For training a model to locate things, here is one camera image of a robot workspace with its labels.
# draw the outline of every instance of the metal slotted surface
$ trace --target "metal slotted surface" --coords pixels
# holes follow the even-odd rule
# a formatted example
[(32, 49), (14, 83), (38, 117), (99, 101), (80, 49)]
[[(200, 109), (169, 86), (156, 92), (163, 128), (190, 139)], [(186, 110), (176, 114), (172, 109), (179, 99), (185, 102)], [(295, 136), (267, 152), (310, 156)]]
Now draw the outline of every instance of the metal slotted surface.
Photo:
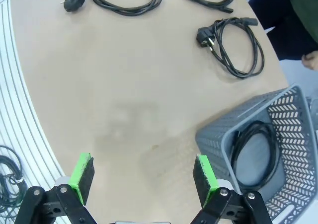
[[(10, 0), (0, 0), (0, 144), (13, 148), (20, 156), (28, 186), (49, 190), (59, 177), (64, 176), (45, 138), (25, 85), (15, 46)], [(16, 161), (14, 155), (5, 149), (0, 149), (0, 154)], [(0, 166), (0, 172), (8, 173), (9, 170)], [(0, 218), (0, 223), (4, 223), (4, 218)], [(59, 218), (56, 223), (69, 221)]]

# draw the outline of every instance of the beige tabletop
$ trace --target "beige tabletop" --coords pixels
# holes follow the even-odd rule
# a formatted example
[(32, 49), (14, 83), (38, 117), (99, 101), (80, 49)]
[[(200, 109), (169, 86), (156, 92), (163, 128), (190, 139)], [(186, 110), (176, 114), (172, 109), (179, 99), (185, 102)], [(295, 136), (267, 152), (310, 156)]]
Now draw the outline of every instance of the beige tabletop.
[[(216, 19), (255, 17), (246, 0), (235, 0), (231, 15), (163, 0), (138, 17), (92, 0), (67, 13), (61, 1), (11, 0), (11, 10), (27, 88), (64, 172), (71, 173), (81, 152), (92, 153), (87, 207), (99, 223), (189, 223), (200, 209), (192, 179), (195, 132), (254, 95), (288, 86), (265, 32), (252, 28), (265, 52), (263, 73), (238, 80), (195, 36)], [(244, 32), (225, 29), (224, 45), (238, 68), (250, 66)]]

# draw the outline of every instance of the gray plastic basket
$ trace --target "gray plastic basket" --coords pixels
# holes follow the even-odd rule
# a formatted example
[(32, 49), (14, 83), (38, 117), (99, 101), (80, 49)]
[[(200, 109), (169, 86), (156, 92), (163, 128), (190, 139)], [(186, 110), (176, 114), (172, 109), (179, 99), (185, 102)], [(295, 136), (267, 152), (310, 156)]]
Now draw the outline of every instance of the gray plastic basket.
[[(294, 222), (317, 195), (317, 147), (304, 94), (294, 85), (288, 89), (259, 95), (210, 123), (196, 134), (217, 178), (228, 180), (240, 193), (230, 155), (235, 131), (251, 121), (273, 124), (281, 158), (278, 169), (259, 192), (267, 210), (281, 224)], [(254, 136), (242, 150), (237, 162), (237, 177), (245, 184), (258, 182), (269, 160), (266, 139)]]

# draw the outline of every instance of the dark clothing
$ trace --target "dark clothing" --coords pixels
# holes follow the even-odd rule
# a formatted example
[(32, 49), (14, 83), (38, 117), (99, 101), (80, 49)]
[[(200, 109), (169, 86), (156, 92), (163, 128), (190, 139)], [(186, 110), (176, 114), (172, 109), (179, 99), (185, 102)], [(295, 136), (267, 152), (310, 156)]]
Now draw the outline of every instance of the dark clothing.
[(308, 33), (318, 43), (318, 0), (290, 1)]
[(249, 4), (264, 29), (274, 27), (267, 36), (279, 60), (300, 60), (302, 55), (318, 50), (318, 43), (303, 26), (290, 0), (250, 0)]

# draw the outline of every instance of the hand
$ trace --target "hand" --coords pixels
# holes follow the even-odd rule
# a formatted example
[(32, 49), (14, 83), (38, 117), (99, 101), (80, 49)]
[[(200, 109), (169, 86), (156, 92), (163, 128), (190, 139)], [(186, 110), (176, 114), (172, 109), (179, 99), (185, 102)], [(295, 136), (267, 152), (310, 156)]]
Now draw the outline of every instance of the hand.
[(318, 51), (303, 55), (302, 63), (306, 68), (318, 71)]

